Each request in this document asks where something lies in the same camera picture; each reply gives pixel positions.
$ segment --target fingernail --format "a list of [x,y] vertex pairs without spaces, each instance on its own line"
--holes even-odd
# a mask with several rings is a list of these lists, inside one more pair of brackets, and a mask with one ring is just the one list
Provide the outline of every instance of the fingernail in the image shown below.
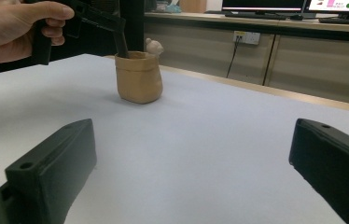
[[74,11],[70,7],[63,7],[62,11],[63,11],[63,15],[65,17],[73,17],[73,15],[74,15]]

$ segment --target brown paper cup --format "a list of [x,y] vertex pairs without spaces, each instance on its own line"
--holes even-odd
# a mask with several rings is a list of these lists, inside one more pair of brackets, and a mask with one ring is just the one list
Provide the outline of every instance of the brown paper cup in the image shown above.
[[130,51],[129,55],[129,59],[115,56],[119,96],[137,104],[160,98],[162,79],[158,58],[139,51]]

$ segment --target computer monitor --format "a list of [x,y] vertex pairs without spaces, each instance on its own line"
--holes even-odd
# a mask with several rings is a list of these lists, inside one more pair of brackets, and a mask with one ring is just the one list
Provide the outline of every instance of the computer monitor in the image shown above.
[[301,13],[304,0],[223,0],[223,11],[263,13]]
[[349,19],[349,0],[306,0],[305,11],[339,14]]

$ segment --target small figurine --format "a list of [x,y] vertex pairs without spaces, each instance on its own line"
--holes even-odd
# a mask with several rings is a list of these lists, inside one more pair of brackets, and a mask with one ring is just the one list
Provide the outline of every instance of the small figurine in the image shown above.
[[157,57],[159,57],[160,54],[163,53],[163,46],[161,45],[160,42],[147,38],[146,44],[147,44],[146,50],[148,53],[157,55]]

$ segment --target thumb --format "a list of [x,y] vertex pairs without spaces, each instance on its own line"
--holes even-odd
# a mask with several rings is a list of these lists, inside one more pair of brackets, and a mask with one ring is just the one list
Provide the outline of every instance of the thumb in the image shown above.
[[75,16],[72,8],[57,2],[43,1],[33,4],[21,4],[22,7],[27,7],[27,10],[22,10],[23,19],[29,23],[53,18],[56,20],[69,20]]

